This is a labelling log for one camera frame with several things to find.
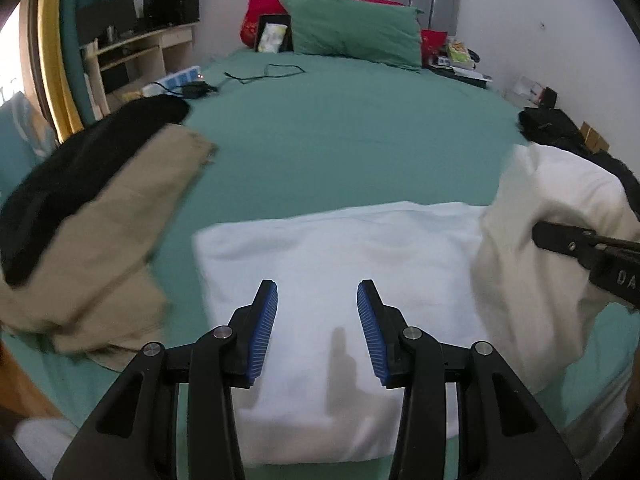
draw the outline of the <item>wooden desk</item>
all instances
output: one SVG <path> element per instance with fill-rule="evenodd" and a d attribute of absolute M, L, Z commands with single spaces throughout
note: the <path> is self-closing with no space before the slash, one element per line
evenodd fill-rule
<path fill-rule="evenodd" d="M 102 48 L 97 40 L 82 47 L 84 70 L 98 108 L 94 108 L 96 118 L 117 110 L 124 102 L 123 94 L 142 90 L 156 79 L 191 66 L 194 25 L 153 30 Z M 129 83 L 107 94 L 102 74 L 122 64 L 127 67 Z"/>

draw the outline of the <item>green bed sheet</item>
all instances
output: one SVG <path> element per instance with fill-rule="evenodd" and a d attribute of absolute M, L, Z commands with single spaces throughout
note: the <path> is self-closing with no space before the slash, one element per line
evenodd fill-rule
<path fill-rule="evenodd" d="M 172 302 L 166 344 L 208 330 L 191 235 L 219 222 L 285 218 L 400 200 L 421 204 L 491 203 L 513 144 L 523 143 L 517 109 L 487 90 L 370 62 L 239 51 L 203 70 L 260 75 L 267 63 L 306 73 L 242 85 L 193 102 L 186 124 L 220 150 L 186 196 L 160 240 L 152 269 Z M 564 427 L 630 363 L 640 318 L 611 305 L 597 319 L 584 357 L 538 394 Z M 4 336 L 36 385 L 80 425 L 116 374 L 84 359 L 54 354 L 39 337 Z M 178 462 L 185 471 L 184 395 Z M 447 478 L 455 477 L 457 439 L 449 441 Z M 250 479 L 386 478 L 389 458 L 365 463 L 261 466 Z"/>

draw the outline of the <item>black garment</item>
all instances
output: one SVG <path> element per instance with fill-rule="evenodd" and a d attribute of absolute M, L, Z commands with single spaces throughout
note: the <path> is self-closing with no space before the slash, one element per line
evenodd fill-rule
<path fill-rule="evenodd" d="M 24 283 L 60 223 L 93 200 L 120 168 L 166 124 L 189 113 L 179 97 L 125 104 L 72 135 L 34 168 L 0 210 L 0 263 L 9 285 Z"/>
<path fill-rule="evenodd" d="M 629 207 L 640 219 L 640 183 L 632 171 L 604 150 L 593 153 L 567 114 L 557 109 L 525 108 L 519 113 L 518 119 L 522 135 L 530 142 L 571 152 L 615 175 L 625 190 Z"/>

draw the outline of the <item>desk drawer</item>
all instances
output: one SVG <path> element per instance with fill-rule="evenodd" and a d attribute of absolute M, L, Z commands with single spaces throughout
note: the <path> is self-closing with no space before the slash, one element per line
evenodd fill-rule
<path fill-rule="evenodd" d="M 168 46 L 174 46 L 180 43 L 187 43 L 193 39 L 190 28 L 182 28 L 181 30 L 174 30 L 173 32 L 165 32 L 160 38 L 160 47 L 167 48 Z"/>

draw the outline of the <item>curtain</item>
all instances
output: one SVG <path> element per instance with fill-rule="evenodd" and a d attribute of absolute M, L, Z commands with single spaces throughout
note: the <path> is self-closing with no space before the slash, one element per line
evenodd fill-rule
<path fill-rule="evenodd" d="M 60 0 L 38 0 L 40 69 L 54 126 L 60 140 L 82 129 L 69 91 L 60 45 Z"/>
<path fill-rule="evenodd" d="M 64 61 L 69 89 L 78 108 L 84 126 L 95 122 L 94 112 L 84 81 L 84 69 L 78 33 L 76 31 L 76 10 L 103 0 L 60 0 L 60 36 L 62 39 L 62 58 Z"/>

